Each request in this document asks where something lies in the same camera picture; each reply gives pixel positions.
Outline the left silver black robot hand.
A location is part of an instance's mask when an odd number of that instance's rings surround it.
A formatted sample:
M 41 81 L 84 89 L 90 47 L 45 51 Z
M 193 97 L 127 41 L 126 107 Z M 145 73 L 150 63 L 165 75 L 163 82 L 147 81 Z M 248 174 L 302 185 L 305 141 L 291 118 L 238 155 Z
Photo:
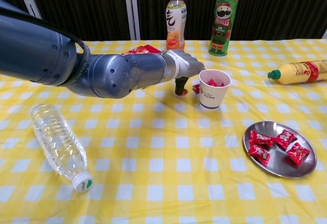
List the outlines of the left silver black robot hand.
M 175 65 L 173 79 L 175 79 L 175 94 L 178 96 L 184 96 L 184 87 L 188 79 L 205 69 L 202 62 L 183 50 L 168 50 L 164 54 L 164 59 L 171 60 Z

